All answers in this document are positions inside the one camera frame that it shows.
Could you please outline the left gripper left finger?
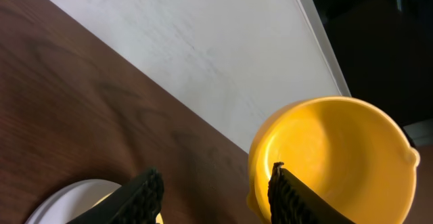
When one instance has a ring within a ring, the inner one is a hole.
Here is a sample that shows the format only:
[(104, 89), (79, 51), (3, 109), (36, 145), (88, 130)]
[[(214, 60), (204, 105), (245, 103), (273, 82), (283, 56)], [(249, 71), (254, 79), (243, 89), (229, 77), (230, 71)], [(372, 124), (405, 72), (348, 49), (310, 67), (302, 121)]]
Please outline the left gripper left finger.
[(68, 224), (157, 224), (163, 195), (162, 174), (150, 168)]

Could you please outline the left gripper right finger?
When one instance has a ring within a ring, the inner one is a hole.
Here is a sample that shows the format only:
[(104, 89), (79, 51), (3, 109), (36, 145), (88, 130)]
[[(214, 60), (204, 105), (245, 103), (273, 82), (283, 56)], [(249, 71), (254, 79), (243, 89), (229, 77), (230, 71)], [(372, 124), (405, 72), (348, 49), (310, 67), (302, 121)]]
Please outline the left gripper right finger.
[(273, 165), (267, 195), (272, 224), (353, 224), (283, 168), (283, 162)]

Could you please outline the yellow measuring scoop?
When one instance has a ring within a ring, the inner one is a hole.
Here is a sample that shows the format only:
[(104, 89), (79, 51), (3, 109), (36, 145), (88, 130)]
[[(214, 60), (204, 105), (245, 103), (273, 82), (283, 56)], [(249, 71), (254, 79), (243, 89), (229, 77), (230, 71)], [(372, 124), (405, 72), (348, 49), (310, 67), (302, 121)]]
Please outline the yellow measuring scoop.
[(276, 162), (355, 223), (402, 223), (415, 196), (419, 153), (379, 108), (352, 97), (296, 102), (272, 114), (248, 154), (248, 207), (271, 220)]

